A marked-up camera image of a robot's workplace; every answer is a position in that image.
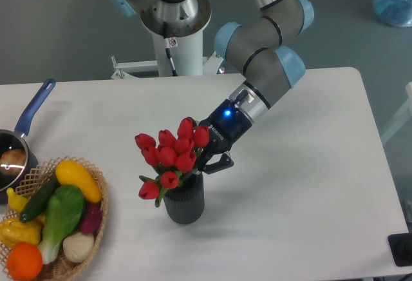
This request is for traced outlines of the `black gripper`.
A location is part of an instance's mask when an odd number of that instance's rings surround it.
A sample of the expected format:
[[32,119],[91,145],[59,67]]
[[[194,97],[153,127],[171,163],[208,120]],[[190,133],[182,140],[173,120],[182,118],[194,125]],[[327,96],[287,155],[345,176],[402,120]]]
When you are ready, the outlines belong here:
[[[209,143],[198,158],[195,175],[206,173],[208,175],[233,167],[234,161],[228,153],[232,145],[252,127],[248,117],[235,104],[224,100],[206,119],[198,121],[188,117],[192,127],[207,126],[209,128]],[[220,159],[212,164],[207,164],[212,156],[221,154]]]

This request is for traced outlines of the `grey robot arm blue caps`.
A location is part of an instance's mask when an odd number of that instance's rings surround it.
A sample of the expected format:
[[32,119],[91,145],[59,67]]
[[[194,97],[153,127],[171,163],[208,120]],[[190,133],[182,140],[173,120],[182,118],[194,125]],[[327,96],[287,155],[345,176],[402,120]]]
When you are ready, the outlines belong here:
[[[111,0],[130,17],[138,14],[151,33],[161,77],[201,75],[203,30],[211,19],[209,0]],[[244,82],[203,124],[210,141],[197,169],[214,173],[232,166],[232,145],[304,75],[306,68],[286,43],[314,20],[309,0],[256,0],[261,17],[244,28],[222,26],[214,39],[219,62],[231,64]]]

